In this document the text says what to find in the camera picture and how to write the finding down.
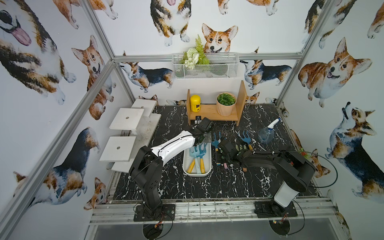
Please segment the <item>green fork wooden handle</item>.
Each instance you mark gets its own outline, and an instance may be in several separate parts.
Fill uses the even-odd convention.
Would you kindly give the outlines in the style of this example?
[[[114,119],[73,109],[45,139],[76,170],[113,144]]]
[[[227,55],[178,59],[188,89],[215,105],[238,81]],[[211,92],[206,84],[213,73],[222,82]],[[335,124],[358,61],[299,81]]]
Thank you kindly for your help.
[[[248,147],[246,145],[236,145],[236,149],[237,149],[237,151],[247,150]],[[248,169],[245,168],[245,167],[242,167],[242,170],[243,170],[244,173],[246,173],[248,171]]]

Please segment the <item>blue fork yellow handle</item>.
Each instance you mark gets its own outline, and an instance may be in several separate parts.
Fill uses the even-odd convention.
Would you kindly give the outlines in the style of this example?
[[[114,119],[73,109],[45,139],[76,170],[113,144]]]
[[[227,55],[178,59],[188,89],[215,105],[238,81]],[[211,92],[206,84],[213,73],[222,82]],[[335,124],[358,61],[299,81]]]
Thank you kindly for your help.
[[[206,173],[205,164],[204,164],[204,155],[206,154],[206,152],[207,152],[207,143],[202,143],[199,146],[200,170],[202,174]]]

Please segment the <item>blue rake yellow handle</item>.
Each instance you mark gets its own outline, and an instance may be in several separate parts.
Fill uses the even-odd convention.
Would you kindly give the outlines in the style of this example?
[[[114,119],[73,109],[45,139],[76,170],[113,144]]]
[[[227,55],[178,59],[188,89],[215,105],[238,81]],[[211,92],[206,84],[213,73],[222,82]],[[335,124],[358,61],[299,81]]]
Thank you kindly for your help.
[[[242,134],[239,134],[239,137],[240,137],[240,139],[243,142],[245,142],[248,145],[249,149],[252,151],[253,150],[253,147],[251,145],[252,139],[251,139],[251,137],[249,135],[249,132],[248,131],[243,131]]]

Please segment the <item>light blue fork grey handle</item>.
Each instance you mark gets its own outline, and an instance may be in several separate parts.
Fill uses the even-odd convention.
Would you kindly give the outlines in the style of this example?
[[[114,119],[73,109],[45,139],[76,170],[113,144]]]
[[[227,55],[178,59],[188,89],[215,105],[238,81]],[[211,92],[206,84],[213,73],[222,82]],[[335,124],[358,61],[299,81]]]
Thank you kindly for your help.
[[[194,156],[195,156],[195,165],[196,165],[196,170],[197,170],[197,174],[201,174],[201,167],[200,167],[200,158],[199,158],[199,154],[200,154],[200,145],[197,145],[194,147]]]

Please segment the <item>teal rake yellow handle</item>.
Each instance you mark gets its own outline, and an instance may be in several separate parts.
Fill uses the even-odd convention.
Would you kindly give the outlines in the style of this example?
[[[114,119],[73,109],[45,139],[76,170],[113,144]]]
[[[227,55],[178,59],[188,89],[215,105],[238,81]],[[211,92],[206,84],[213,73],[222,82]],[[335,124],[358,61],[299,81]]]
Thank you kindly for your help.
[[[197,147],[191,147],[189,148],[189,154],[190,154],[190,157],[191,157],[191,163],[188,167],[188,170],[187,170],[187,173],[190,174],[194,167],[195,167],[195,164],[196,164],[196,157],[197,157],[197,154],[198,154],[198,151],[197,151]]]

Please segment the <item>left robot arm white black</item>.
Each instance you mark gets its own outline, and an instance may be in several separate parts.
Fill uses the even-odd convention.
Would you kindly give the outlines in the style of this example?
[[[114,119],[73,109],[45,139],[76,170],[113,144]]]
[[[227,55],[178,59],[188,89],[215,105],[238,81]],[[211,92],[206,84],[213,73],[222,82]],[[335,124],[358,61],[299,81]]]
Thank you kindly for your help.
[[[163,166],[184,150],[196,146],[200,137],[209,133],[213,121],[203,118],[198,125],[188,126],[167,142],[155,146],[143,146],[139,149],[130,167],[129,175],[142,193],[144,210],[149,215],[160,212],[163,203],[158,193]]]

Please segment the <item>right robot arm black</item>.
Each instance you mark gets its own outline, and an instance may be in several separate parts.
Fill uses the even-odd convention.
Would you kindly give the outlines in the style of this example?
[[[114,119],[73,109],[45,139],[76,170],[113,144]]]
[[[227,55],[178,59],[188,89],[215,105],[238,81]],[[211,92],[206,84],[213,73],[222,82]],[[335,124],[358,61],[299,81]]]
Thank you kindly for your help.
[[[276,152],[240,149],[229,140],[219,143],[224,159],[241,168],[270,168],[278,172],[283,183],[273,199],[273,205],[287,208],[293,199],[309,188],[316,168],[301,153],[291,147]]]

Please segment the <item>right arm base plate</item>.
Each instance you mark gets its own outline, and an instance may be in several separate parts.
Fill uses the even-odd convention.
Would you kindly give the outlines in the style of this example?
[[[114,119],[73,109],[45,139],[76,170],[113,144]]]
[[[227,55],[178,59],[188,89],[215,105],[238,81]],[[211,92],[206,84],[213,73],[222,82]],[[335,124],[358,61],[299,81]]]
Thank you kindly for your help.
[[[281,207],[274,200],[254,202],[255,214],[258,218],[297,217],[298,213],[291,202],[287,207]]]

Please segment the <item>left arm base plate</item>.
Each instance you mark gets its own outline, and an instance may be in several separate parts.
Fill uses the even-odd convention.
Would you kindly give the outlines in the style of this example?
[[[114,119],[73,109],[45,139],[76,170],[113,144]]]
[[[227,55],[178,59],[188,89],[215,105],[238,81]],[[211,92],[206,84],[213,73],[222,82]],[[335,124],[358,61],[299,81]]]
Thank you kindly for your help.
[[[161,207],[151,210],[143,204],[138,204],[134,207],[134,213],[134,222],[173,221],[176,205],[163,204]]]

